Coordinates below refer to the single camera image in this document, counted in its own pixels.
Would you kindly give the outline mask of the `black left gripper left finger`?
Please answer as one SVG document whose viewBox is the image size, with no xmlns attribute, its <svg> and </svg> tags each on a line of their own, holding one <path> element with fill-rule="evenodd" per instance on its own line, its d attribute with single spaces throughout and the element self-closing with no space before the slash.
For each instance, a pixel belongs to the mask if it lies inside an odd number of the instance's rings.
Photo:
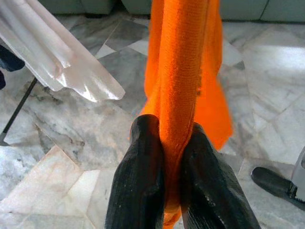
<svg viewBox="0 0 305 229">
<path fill-rule="evenodd" d="M 164 151 L 159 119 L 137 117 L 130 129 L 130 146 L 112 182 L 106 229 L 161 229 L 165 203 Z"/>
</svg>

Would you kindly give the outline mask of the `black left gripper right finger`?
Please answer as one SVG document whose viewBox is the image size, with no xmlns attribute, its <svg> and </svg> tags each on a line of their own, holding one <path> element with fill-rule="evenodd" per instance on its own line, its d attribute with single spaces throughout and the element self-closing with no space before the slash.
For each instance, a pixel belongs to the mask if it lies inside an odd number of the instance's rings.
<svg viewBox="0 0 305 229">
<path fill-rule="evenodd" d="M 181 160 L 180 202 L 186 229 L 258 229 L 232 168 L 195 123 Z"/>
</svg>

